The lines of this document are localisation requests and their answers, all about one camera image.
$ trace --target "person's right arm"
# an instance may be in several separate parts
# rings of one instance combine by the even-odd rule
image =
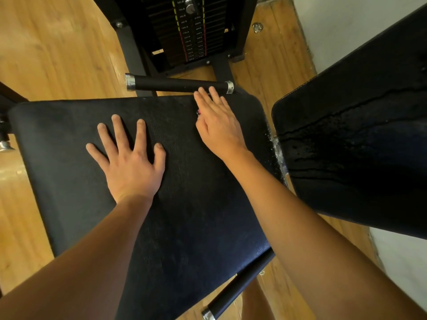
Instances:
[[[380,269],[298,199],[246,148],[223,97],[202,88],[196,127],[243,187],[281,264],[319,319],[427,319]]]

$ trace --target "leg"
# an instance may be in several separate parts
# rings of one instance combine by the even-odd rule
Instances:
[[[255,278],[243,291],[242,320],[275,320],[267,298]]]

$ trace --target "person's left hand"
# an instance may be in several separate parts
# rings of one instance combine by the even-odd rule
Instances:
[[[111,117],[117,146],[108,134],[105,124],[98,125],[98,133],[104,145],[108,159],[93,145],[87,144],[86,149],[99,164],[107,178],[108,188],[116,203],[132,195],[143,196],[152,200],[157,193],[163,177],[166,152],[157,143],[154,146],[154,164],[147,159],[147,135],[145,122],[139,119],[134,150],[123,128],[122,119],[117,115]]]

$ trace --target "hand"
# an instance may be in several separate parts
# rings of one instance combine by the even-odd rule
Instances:
[[[151,164],[147,159],[147,135],[144,120],[139,119],[137,122],[135,146],[132,151],[122,119],[117,114],[113,115],[111,119],[117,147],[110,138],[106,125],[103,123],[98,125],[99,137],[108,159],[93,144],[87,144],[86,149],[104,171],[108,188],[116,203],[132,195],[152,200],[163,177],[166,160],[163,146],[159,143],[154,146],[154,164]]]
[[[200,87],[194,92],[199,106],[199,118],[195,126],[205,145],[223,161],[232,158],[239,150],[247,150],[242,129],[226,99],[218,96],[211,86],[209,92]]]

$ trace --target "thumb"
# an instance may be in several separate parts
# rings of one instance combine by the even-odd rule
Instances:
[[[160,143],[154,145],[154,169],[158,172],[164,172],[166,162],[166,151]]]
[[[208,136],[207,124],[206,124],[205,118],[203,118],[202,116],[199,116],[199,118],[197,118],[197,122],[195,123],[195,127],[197,128],[197,131],[199,132],[202,140]]]

